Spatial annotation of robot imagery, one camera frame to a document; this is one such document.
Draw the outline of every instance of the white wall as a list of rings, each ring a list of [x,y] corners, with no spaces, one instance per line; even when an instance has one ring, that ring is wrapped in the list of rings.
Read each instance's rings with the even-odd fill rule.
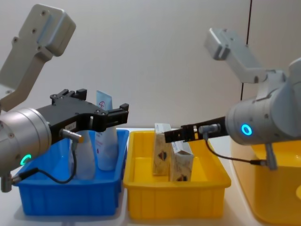
[[[128,127],[152,127],[220,117],[240,99],[239,81],[203,43],[210,27],[246,38],[249,0],[2,0],[0,66],[35,3],[65,9],[77,29],[21,106],[48,105],[64,88],[87,88],[95,103],[99,89],[115,107],[130,104]]]
[[[301,57],[301,1],[253,0],[249,46],[265,68],[282,69]],[[244,84],[244,98],[257,94],[257,86]]]

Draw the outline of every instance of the white bottle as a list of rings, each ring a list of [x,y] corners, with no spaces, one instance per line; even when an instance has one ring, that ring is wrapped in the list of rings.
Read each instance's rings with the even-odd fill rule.
[[[114,170],[118,159],[117,132],[115,127],[107,128],[105,132],[98,133],[97,163],[100,170]]]
[[[75,178],[79,180],[92,180],[95,177],[95,158],[89,130],[83,130],[77,133],[84,137],[84,142],[77,144],[77,148],[75,150],[77,163]],[[71,144],[72,141],[70,141],[68,161],[70,174],[72,173],[74,166]]]
[[[96,93],[97,105],[103,110],[111,110],[112,97],[103,92]],[[97,166],[100,170],[114,170],[118,159],[118,141],[116,127],[107,128],[104,132],[95,133]]]

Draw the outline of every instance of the white table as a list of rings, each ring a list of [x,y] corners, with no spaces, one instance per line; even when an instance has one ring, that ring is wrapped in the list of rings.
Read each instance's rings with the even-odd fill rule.
[[[230,138],[212,138],[210,142],[217,153],[230,156]],[[17,187],[9,193],[0,192],[0,225],[1,226],[266,226],[258,222],[250,211],[243,192],[239,186],[233,164],[221,159],[224,168],[231,177],[232,185],[225,190],[224,215],[221,219],[183,219],[133,221],[127,212],[127,190],[120,195],[120,207],[112,217],[28,217],[22,210],[21,199]]]

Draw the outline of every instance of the yellow plastic bin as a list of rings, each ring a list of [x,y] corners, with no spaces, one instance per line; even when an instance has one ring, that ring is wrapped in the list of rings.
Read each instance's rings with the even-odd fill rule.
[[[152,175],[154,131],[130,133],[123,183],[134,219],[219,218],[231,179],[204,141],[191,142],[195,155],[191,181],[169,182]]]
[[[264,145],[242,146],[232,141],[232,156],[265,159]],[[273,144],[278,170],[233,162],[253,214],[264,222],[301,225],[301,141]]]

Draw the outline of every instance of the small product box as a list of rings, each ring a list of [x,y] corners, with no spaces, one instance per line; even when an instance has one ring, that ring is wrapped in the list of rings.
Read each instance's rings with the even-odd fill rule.
[[[190,181],[193,153],[188,143],[177,141],[172,143],[170,154],[170,181]]]
[[[168,175],[171,144],[165,143],[164,132],[170,131],[170,129],[170,124],[155,123],[153,175]]]

